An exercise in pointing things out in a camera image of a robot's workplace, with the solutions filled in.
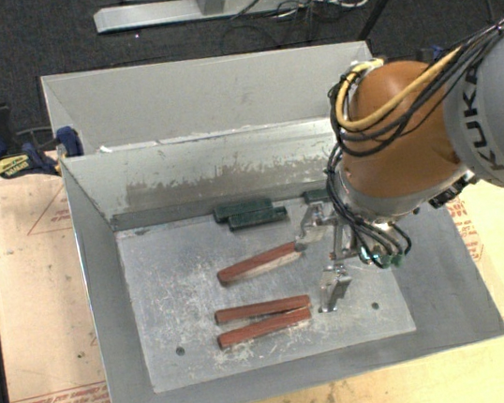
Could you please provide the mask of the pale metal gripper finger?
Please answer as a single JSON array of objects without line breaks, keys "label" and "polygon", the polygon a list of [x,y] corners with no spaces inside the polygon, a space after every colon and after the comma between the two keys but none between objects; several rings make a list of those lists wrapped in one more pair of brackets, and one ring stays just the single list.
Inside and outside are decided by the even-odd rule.
[{"label": "pale metal gripper finger", "polygon": [[339,300],[345,297],[352,276],[344,263],[328,266],[319,282],[319,312],[330,313],[337,309]]},{"label": "pale metal gripper finger", "polygon": [[307,206],[300,229],[295,235],[294,249],[297,251],[306,250],[309,246],[317,243],[323,238],[329,227],[334,226],[336,215],[324,211],[323,201],[315,201]]}]

